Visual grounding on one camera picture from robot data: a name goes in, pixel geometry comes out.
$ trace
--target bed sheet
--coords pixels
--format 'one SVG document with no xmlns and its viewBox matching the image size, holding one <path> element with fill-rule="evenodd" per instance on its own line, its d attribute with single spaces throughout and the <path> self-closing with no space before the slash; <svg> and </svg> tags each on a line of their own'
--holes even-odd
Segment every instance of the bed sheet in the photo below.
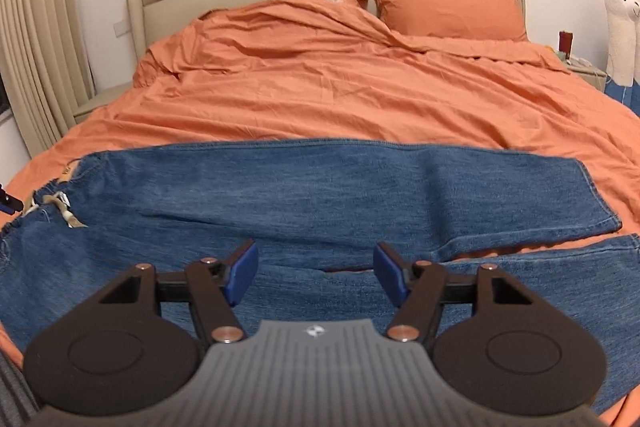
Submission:
<svg viewBox="0 0 640 427">
<path fill-rule="evenodd" d="M 153 44 L 134 87 L 7 191 L 26 200 L 88 153 L 174 142 L 350 137 L 516 149 L 578 158 L 622 219 L 616 233 L 561 245 L 573 248 L 640 232 L 638 136 L 636 115 L 543 46 L 407 37 L 347 3 L 270 0 L 209 12 Z M 638 415 L 636 390 L 616 425 Z"/>
</svg>

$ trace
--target beige drawstring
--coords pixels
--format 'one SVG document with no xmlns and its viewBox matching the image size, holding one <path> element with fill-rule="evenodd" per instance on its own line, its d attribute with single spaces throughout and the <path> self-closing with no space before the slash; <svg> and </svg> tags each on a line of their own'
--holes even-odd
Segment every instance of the beige drawstring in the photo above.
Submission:
<svg viewBox="0 0 640 427">
<path fill-rule="evenodd" d="M 62 214 L 62 217 L 69 225 L 70 229 L 81 229 L 82 227 L 86 228 L 86 225 L 84 223 L 81 223 L 80 220 L 69 210 L 69 199 L 66 197 L 66 194 L 64 192 L 56 192 L 53 196 L 47 194 L 46 196 L 42 197 L 42 203 L 55 204 L 56 208 L 60 211 L 60 214 Z"/>
</svg>

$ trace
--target wall switch panel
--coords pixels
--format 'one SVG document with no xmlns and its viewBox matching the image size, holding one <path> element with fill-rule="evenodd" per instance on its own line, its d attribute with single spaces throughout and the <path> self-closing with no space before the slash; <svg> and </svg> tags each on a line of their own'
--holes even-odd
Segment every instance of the wall switch panel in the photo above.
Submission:
<svg viewBox="0 0 640 427">
<path fill-rule="evenodd" d="M 129 21 L 126 19 L 123 19 L 120 22 L 116 22 L 113 25 L 113 31 L 116 33 L 116 37 L 121 37 L 123 35 L 126 35 L 131 31 L 131 26 L 129 25 Z"/>
</svg>

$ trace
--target orange duvet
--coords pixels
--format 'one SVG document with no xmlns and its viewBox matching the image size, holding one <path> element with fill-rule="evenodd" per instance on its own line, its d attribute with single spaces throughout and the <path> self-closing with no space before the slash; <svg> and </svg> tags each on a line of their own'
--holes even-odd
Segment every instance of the orange duvet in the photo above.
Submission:
<svg viewBox="0 0 640 427">
<path fill-rule="evenodd" d="M 301 137 L 576 157 L 622 218 L 617 233 L 640 233 L 640 119 L 631 111 L 542 46 L 402 36 L 356 3 L 335 0 L 217 10 L 156 42 L 134 89 L 34 158 L 7 190 L 25 200 L 98 150 Z M 640 415 L 635 394 L 616 425 Z M 612 421 L 619 408 L 603 418 Z"/>
</svg>

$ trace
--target curtain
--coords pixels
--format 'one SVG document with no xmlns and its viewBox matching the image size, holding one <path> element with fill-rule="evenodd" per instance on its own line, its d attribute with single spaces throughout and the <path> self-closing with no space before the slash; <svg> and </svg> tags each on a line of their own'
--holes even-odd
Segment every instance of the curtain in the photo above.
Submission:
<svg viewBox="0 0 640 427">
<path fill-rule="evenodd" d="M 47 150 L 95 94 L 76 0 L 0 0 L 0 73 L 31 156 Z"/>
</svg>

